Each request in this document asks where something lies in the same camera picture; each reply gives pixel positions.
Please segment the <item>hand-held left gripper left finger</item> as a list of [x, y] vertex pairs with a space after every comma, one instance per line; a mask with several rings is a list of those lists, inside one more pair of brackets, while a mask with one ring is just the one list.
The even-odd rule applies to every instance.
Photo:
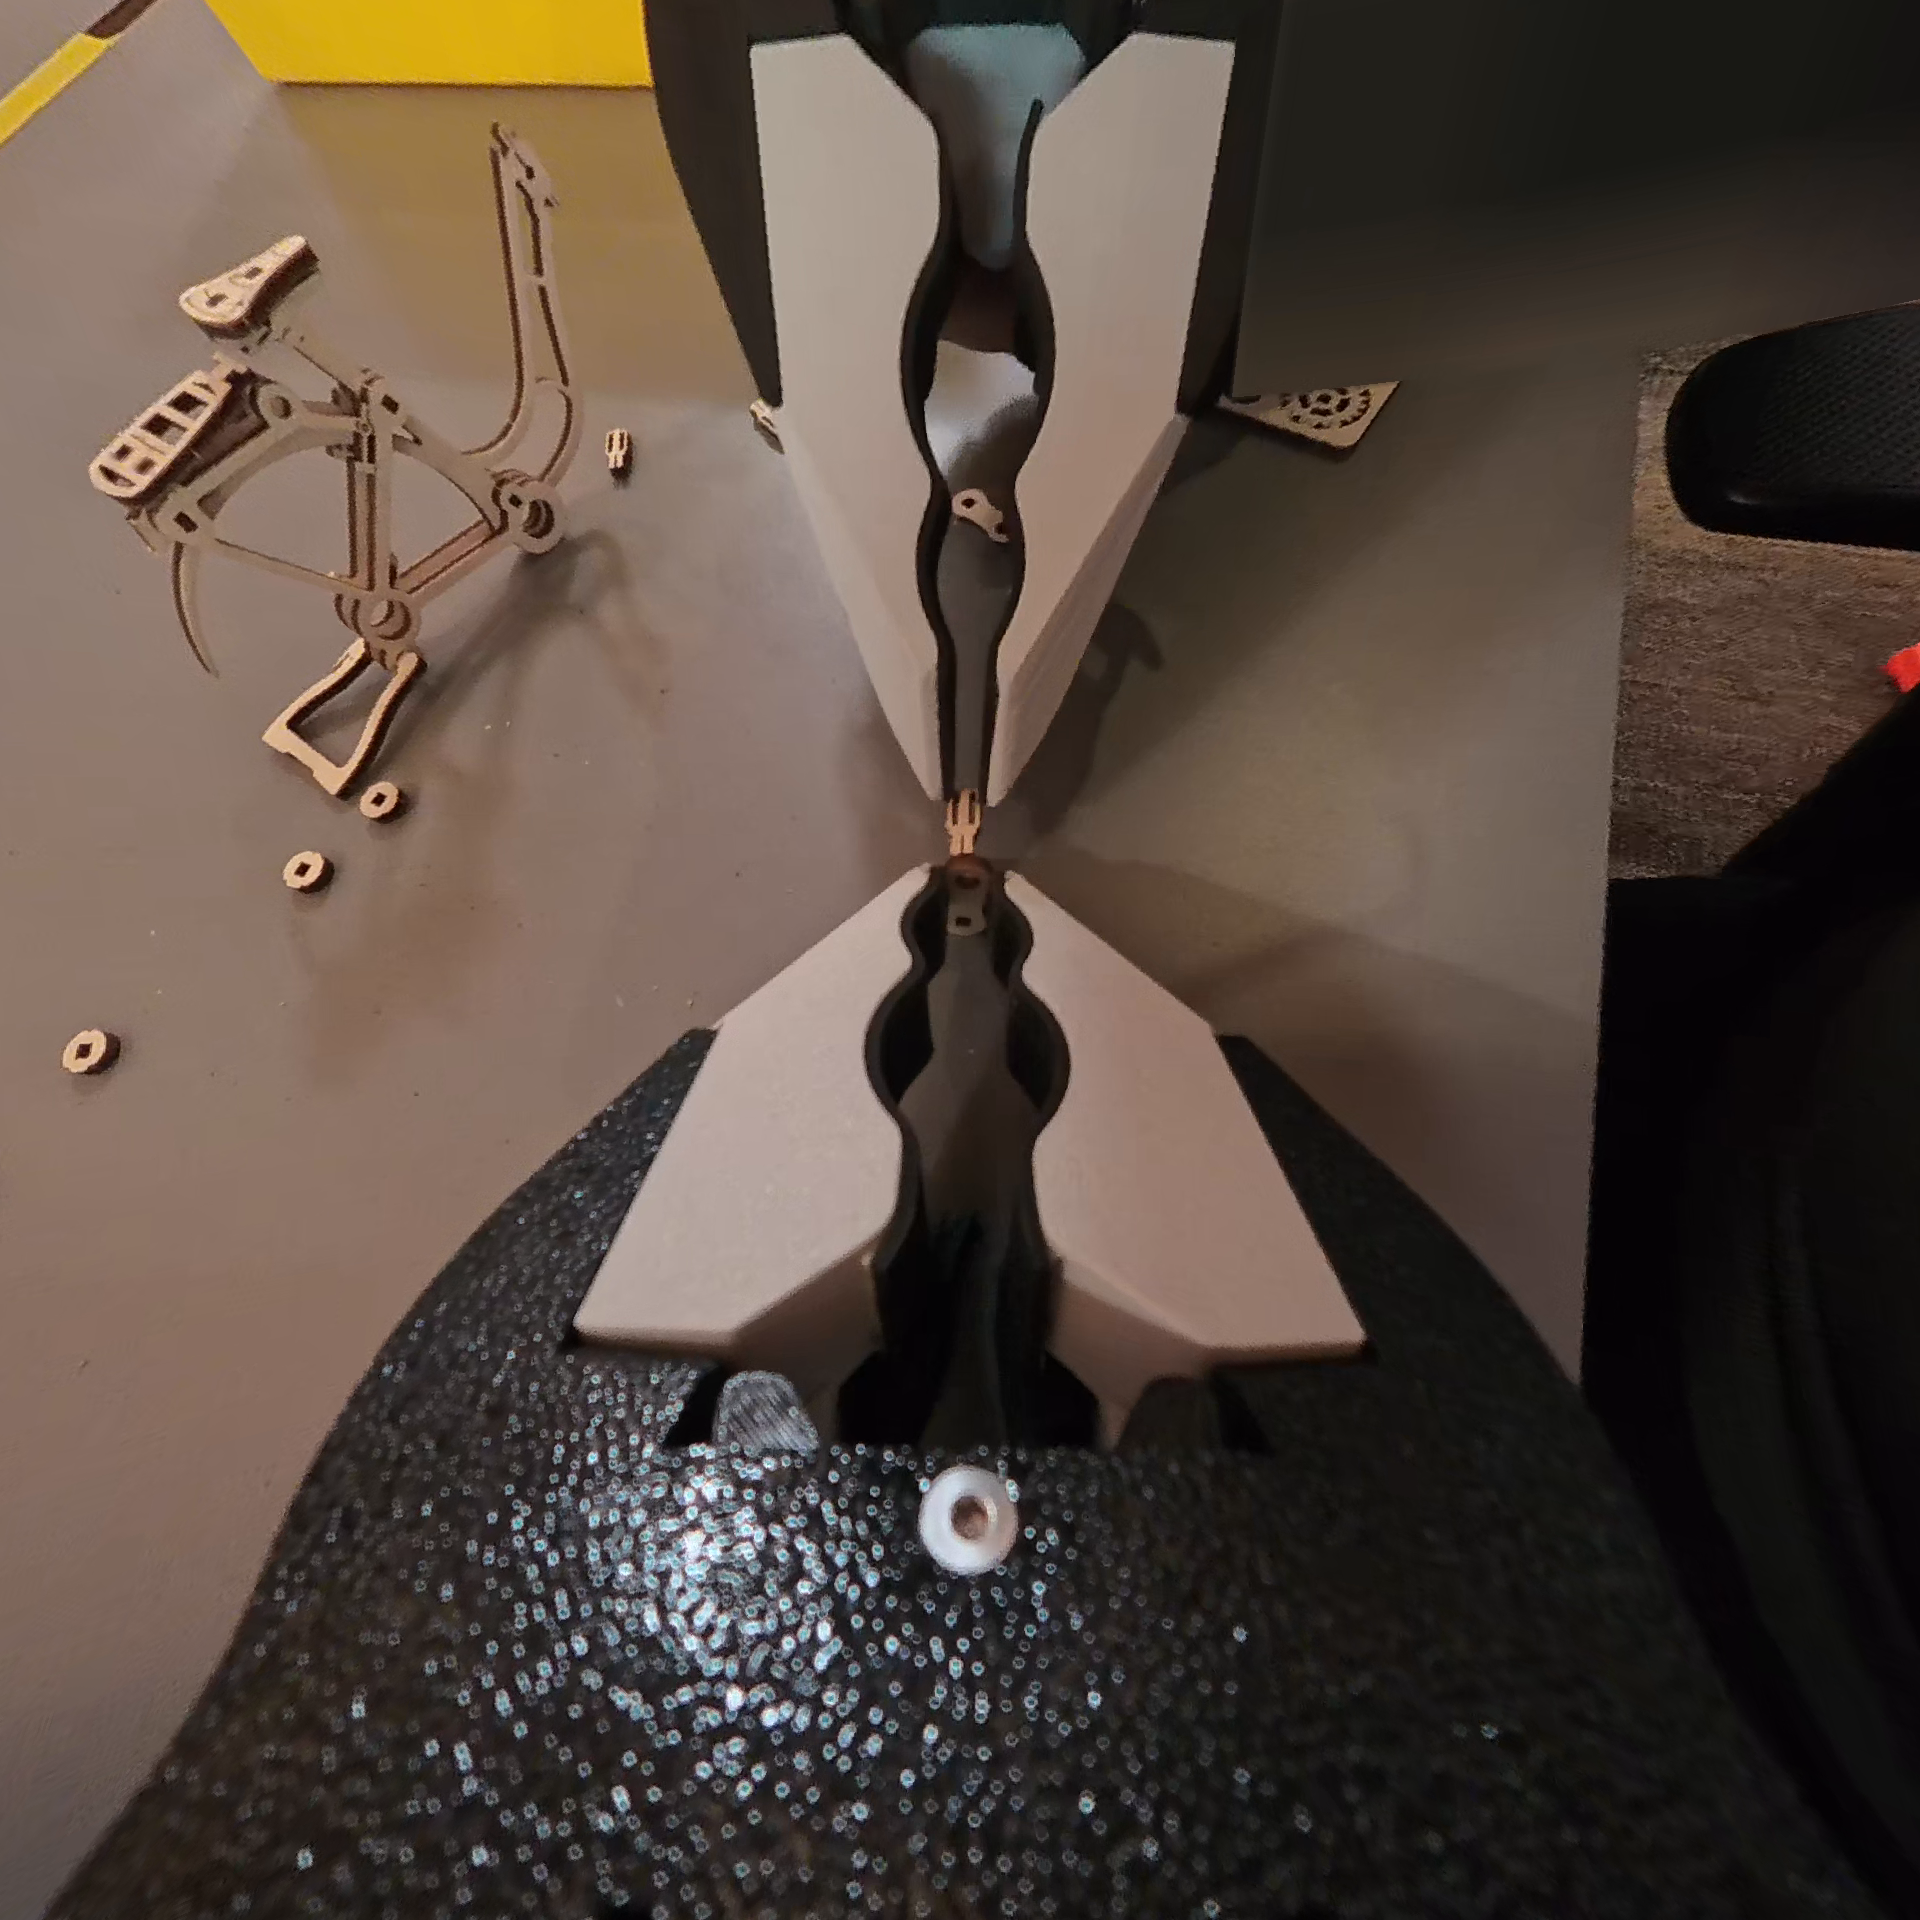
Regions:
[[638, 1348], [874, 1348], [903, 1129], [870, 1069], [910, 868], [717, 1023], [576, 1328]]

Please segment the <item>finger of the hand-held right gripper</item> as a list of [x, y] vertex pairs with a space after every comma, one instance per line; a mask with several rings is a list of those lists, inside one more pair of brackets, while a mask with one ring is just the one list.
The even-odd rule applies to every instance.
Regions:
[[1131, 33], [1040, 119], [1026, 248], [1050, 396], [1018, 471], [1023, 579], [997, 643], [990, 802], [1058, 715], [1187, 435], [1181, 371], [1236, 46]]
[[760, 43], [751, 78], [786, 468], [880, 711], [943, 799], [947, 481], [918, 388], [951, 242], [941, 132], [856, 36]]

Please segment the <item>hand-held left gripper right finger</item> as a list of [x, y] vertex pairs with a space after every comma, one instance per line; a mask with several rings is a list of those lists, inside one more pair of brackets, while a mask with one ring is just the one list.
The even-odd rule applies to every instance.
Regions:
[[1356, 1358], [1367, 1333], [1216, 1032], [1026, 876], [1023, 986], [1070, 1051], [1036, 1145], [1067, 1366]]

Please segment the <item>wooden bicycle model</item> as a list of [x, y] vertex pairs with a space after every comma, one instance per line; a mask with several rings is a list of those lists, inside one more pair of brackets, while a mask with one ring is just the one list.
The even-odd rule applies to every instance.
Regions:
[[[401, 702], [423, 675], [423, 608], [504, 552], [538, 558], [564, 539], [560, 481], [581, 435], [581, 396], [554, 282], [554, 183], [538, 151], [504, 125], [488, 166], [516, 396], [501, 432], [454, 445], [370, 366], [336, 351], [303, 315], [320, 258], [301, 233], [180, 292], [180, 312], [216, 346], [90, 462], [148, 552], [171, 565], [180, 632], [216, 669], [197, 613], [207, 558], [224, 555], [330, 593], [350, 646], [263, 731], [278, 753], [333, 796], [354, 792]], [[343, 466], [343, 569], [313, 569], [221, 531], [221, 516], [263, 471], [320, 451]], [[396, 475], [413, 459], [471, 505], [471, 521], [417, 561], [396, 545]]]

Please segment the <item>laser-cut wooden part sheet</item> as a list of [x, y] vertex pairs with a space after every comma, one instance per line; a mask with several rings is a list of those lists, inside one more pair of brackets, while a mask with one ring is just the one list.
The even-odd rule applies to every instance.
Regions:
[[1373, 432], [1398, 385], [1401, 379], [1383, 379], [1290, 395], [1221, 396], [1217, 409], [1271, 435], [1346, 455]]

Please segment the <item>yellow plastic bin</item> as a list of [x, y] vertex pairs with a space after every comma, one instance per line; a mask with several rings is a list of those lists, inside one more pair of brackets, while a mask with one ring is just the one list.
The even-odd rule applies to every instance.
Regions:
[[271, 83], [654, 83], [644, 3], [208, 3]]

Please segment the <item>yellow floor tape line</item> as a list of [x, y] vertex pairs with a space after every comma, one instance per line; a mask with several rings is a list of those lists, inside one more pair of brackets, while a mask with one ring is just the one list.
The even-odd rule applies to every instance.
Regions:
[[3, 91], [3, 143], [18, 138], [44, 108], [87, 78], [87, 71], [91, 71], [127, 33], [127, 23], [138, 21], [146, 6], [148, 3], [114, 3], [97, 21], [70, 33], [30, 73], [20, 73]]

